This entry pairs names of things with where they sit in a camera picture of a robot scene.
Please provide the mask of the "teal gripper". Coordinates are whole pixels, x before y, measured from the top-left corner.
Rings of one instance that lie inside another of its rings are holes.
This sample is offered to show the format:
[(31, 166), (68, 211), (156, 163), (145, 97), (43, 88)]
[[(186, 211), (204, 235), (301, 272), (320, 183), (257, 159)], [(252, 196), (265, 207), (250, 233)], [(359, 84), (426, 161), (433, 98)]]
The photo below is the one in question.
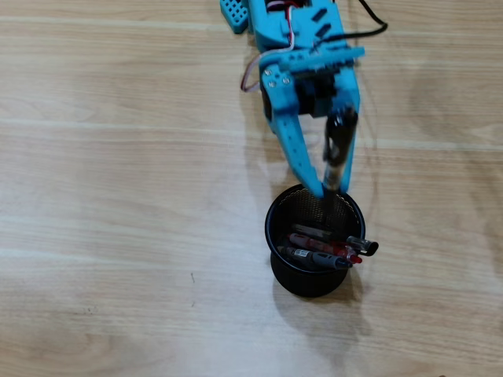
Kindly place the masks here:
[[(360, 112), (354, 64), (362, 47), (351, 46), (332, 1), (259, 3), (260, 86), (266, 117), (293, 174), (312, 195), (324, 189), (310, 161), (299, 115), (326, 117), (353, 108)], [(351, 138), (340, 191), (347, 193), (356, 133)]]

